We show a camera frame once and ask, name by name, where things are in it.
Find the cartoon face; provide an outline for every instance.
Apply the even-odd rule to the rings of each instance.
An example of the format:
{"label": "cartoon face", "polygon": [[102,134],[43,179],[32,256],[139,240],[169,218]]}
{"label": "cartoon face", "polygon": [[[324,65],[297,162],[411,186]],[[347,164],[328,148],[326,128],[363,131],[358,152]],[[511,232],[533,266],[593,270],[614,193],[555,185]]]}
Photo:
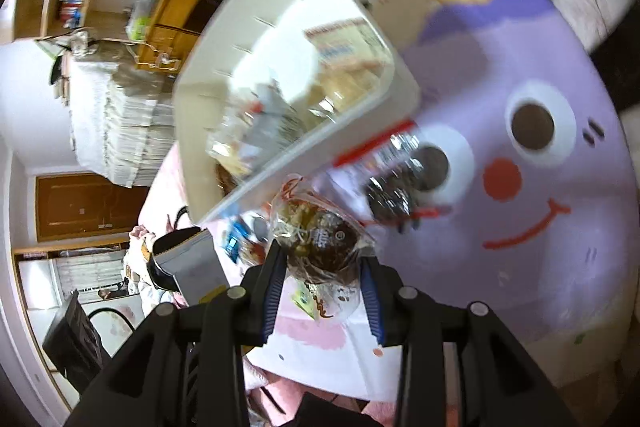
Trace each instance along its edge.
{"label": "cartoon face", "polygon": [[[454,7],[402,52],[423,92],[411,131],[423,219],[404,233],[368,229],[405,284],[457,306],[485,301],[523,341],[606,306],[638,250],[618,118],[571,29],[548,0],[532,2],[534,18],[438,31],[440,15],[478,15]],[[366,198],[345,190],[357,169],[331,173],[330,197],[367,220]]]}

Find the wooden door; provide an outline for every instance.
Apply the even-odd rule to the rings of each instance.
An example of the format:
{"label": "wooden door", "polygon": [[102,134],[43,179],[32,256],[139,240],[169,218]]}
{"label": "wooden door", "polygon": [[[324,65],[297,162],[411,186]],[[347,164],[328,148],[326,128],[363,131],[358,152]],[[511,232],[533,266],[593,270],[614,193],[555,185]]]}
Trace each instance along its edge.
{"label": "wooden door", "polygon": [[148,187],[125,188],[98,174],[36,178],[38,241],[129,232]]}

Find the red dot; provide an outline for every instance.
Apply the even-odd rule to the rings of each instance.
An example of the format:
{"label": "red dot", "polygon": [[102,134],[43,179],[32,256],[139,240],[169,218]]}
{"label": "red dot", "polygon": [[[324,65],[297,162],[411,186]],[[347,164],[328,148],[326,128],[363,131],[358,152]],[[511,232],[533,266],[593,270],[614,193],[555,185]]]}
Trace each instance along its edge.
{"label": "red dot", "polygon": [[484,190],[496,201],[509,201],[522,188],[522,176],[518,166],[508,158],[496,158],[484,168]]}

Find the red cartoon smile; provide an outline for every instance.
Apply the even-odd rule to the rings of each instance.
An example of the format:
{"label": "red cartoon smile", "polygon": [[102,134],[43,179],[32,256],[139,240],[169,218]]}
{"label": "red cartoon smile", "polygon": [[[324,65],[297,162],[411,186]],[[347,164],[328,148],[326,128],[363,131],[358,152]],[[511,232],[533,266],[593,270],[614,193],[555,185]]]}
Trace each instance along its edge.
{"label": "red cartoon smile", "polygon": [[485,241],[482,246],[487,250],[500,250],[500,248],[515,247],[520,243],[524,243],[525,241],[536,237],[551,224],[558,214],[571,214],[570,206],[562,206],[561,204],[556,203],[553,198],[549,198],[547,203],[549,205],[549,213],[546,214],[538,224],[534,225],[526,232],[500,241]]}

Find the white plastic bin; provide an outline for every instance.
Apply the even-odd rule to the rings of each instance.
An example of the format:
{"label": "white plastic bin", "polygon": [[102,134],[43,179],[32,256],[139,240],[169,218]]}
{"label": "white plastic bin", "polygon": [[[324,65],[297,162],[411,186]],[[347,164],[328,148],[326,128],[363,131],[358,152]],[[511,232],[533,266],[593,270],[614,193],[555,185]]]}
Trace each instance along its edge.
{"label": "white plastic bin", "polygon": [[[220,125],[228,93],[276,78],[294,103],[314,82],[318,53],[304,30],[364,18],[389,49],[380,87],[335,122],[305,134],[223,198],[207,132]],[[287,174],[303,176],[402,121],[418,105],[419,89],[398,53],[356,0],[225,0],[204,29],[174,88],[174,116],[191,219],[200,225],[258,208]]]}

